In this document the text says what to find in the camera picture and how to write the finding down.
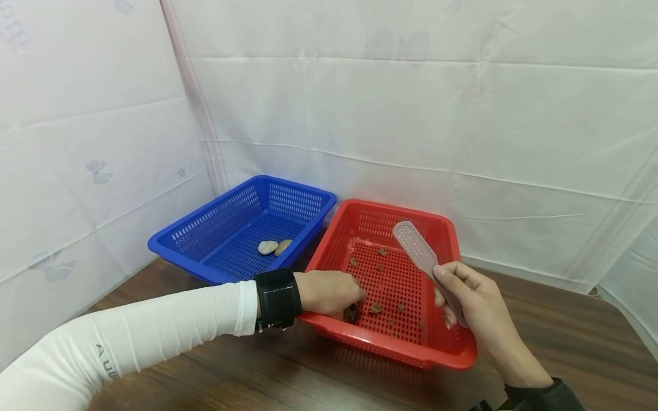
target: white arm sleeve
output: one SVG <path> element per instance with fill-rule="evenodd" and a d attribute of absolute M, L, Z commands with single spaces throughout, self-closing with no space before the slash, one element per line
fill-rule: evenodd
<path fill-rule="evenodd" d="M 222 334 L 251 335 L 254 281 L 136 302 L 76 318 L 0 374 L 2 411 L 84 411 L 102 386 Z"/>

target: pebble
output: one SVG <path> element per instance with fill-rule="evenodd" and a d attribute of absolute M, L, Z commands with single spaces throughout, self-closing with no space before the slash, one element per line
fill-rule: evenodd
<path fill-rule="evenodd" d="M 258 252 L 262 255 L 272 254 L 278 246 L 279 243 L 276 241 L 261 241 L 261 243 L 258 244 Z"/>
<path fill-rule="evenodd" d="M 292 240 L 283 240 L 279 243 L 279 246 L 274 250 L 274 255 L 280 256 L 292 244 Z"/>

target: plastic basket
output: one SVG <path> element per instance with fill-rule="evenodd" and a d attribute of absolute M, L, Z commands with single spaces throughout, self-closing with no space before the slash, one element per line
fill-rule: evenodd
<path fill-rule="evenodd" d="M 150 238 L 148 247 L 210 284 L 290 267 L 322 228 L 336 196 L 270 176 L 245 181 Z M 261 241 L 292 239 L 280 255 Z"/>
<path fill-rule="evenodd" d="M 459 260 L 453 224 L 447 218 L 378 203 L 349 200 L 339 207 L 308 270 L 349 272 L 368 292 L 355 325 L 319 314 L 301 319 L 321 335 L 419 368 L 471 367 L 477 346 L 471 331 L 448 330 L 443 310 L 434 305 L 433 284 L 392 234 L 409 220 L 427 240 L 439 262 Z M 382 311 L 370 312 L 373 303 Z"/>

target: white stone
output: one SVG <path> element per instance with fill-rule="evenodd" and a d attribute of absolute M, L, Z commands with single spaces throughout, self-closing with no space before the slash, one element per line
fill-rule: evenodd
<path fill-rule="evenodd" d="M 258 244 L 258 252 L 262 255 L 272 254 L 278 246 L 279 243 L 276 241 L 261 241 L 261 243 Z"/>

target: black wrist strap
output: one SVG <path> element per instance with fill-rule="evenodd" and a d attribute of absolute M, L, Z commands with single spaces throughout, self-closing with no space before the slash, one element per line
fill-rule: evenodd
<path fill-rule="evenodd" d="M 295 276 L 290 269 L 264 272 L 254 277 L 261 305 L 261 319 L 256 331 L 263 328 L 288 328 L 301 315 L 301 299 Z"/>

